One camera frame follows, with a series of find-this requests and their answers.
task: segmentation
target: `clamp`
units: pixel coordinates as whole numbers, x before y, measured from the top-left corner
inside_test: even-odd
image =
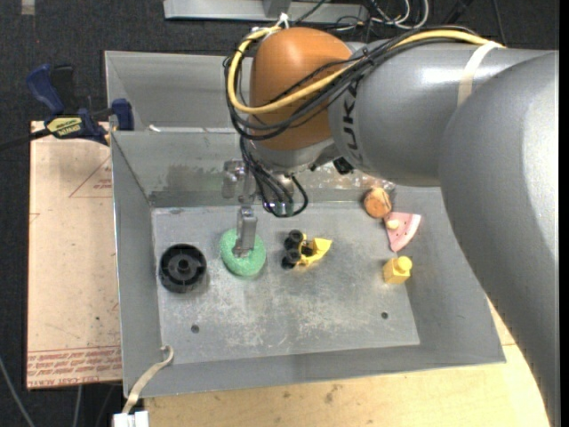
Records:
[[[110,108],[94,114],[86,108],[77,110],[78,99],[73,90],[73,67],[70,65],[52,70],[45,63],[28,74],[26,83],[34,97],[51,112],[44,121],[45,129],[34,133],[36,137],[52,134],[58,139],[82,138],[108,145],[108,131],[93,119],[111,115],[116,116],[117,129],[134,129],[132,107],[125,99],[114,100]]]

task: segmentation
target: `yellow block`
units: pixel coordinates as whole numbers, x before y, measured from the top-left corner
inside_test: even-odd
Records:
[[[383,278],[386,283],[404,283],[411,276],[412,261],[406,256],[391,258],[383,266]]]

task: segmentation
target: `small orange object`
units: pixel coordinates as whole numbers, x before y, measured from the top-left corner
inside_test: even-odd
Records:
[[[383,188],[371,189],[365,194],[364,207],[373,218],[383,218],[391,212],[389,195]]]

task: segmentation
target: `green ring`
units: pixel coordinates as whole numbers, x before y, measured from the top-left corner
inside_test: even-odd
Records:
[[[262,239],[255,235],[255,247],[245,258],[233,255],[233,247],[237,238],[236,229],[226,231],[221,237],[221,259],[229,271],[239,277],[252,277],[257,275],[267,259],[267,251]]]

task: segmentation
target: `cable bundle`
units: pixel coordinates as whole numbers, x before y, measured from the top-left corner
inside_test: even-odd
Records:
[[[260,28],[243,38],[238,48],[223,62],[226,78],[226,101],[231,117],[231,123],[240,134],[240,149],[243,160],[257,182],[258,190],[263,201],[263,207],[277,217],[293,216],[301,213],[308,205],[309,199],[306,191],[293,175],[290,179],[303,196],[302,206],[293,211],[293,197],[288,189],[275,175],[266,169],[262,162],[256,160],[247,148],[246,140],[265,141],[278,136],[289,128],[305,125],[316,114],[327,109],[334,101],[341,97],[350,84],[359,81],[373,69],[378,68],[388,59],[401,52],[408,51],[419,45],[440,43],[445,41],[460,41],[471,44],[486,44],[488,40],[478,36],[471,30],[458,26],[441,26],[433,28],[414,28],[388,42],[373,48],[364,48],[361,53],[348,60],[327,63],[303,77],[293,86],[278,94],[267,104],[250,107],[245,103],[240,93],[240,79],[242,62],[246,51],[261,41],[265,36],[280,31],[278,25]],[[306,85],[308,81],[331,66],[345,65],[343,68],[328,76]],[[287,118],[270,125],[264,125],[262,115],[278,110],[284,106],[300,102],[301,105]],[[253,123],[239,115],[239,112],[254,116],[259,123]],[[277,211],[275,205],[268,199],[268,191],[272,191],[277,201],[289,205],[285,211]]]

